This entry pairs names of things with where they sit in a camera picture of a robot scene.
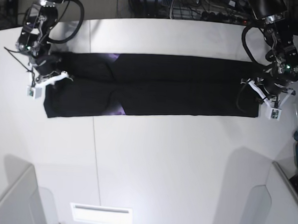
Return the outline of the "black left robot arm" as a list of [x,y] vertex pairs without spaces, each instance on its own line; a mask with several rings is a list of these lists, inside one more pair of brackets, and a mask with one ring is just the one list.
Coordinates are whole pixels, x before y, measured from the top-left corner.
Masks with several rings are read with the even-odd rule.
[[[247,0],[255,19],[243,29],[242,44],[250,60],[258,66],[259,73],[243,80],[244,87],[250,86],[259,94],[262,103],[278,110],[284,103],[279,99],[283,92],[291,95],[291,83],[298,81],[298,52],[294,45],[294,35],[284,13],[287,11],[284,0]],[[256,61],[246,43],[246,35],[251,28],[260,28],[265,42],[270,47],[265,59],[269,65]]]

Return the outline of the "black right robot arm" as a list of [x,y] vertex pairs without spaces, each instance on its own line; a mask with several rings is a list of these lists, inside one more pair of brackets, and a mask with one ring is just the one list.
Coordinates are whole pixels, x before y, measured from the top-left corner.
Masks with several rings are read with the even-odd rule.
[[[52,39],[49,34],[60,22],[63,15],[59,15],[57,6],[64,2],[69,5],[74,2],[78,5],[80,14],[78,24],[73,33],[62,40]],[[27,10],[23,27],[15,46],[16,51],[5,50],[16,59],[14,53],[28,57],[28,65],[23,65],[30,73],[30,85],[28,87],[31,93],[42,89],[48,85],[54,85],[63,79],[73,80],[66,71],[56,68],[62,61],[61,56],[50,53],[51,44],[64,44],[70,41],[79,32],[84,20],[84,6],[79,0],[36,0]]]

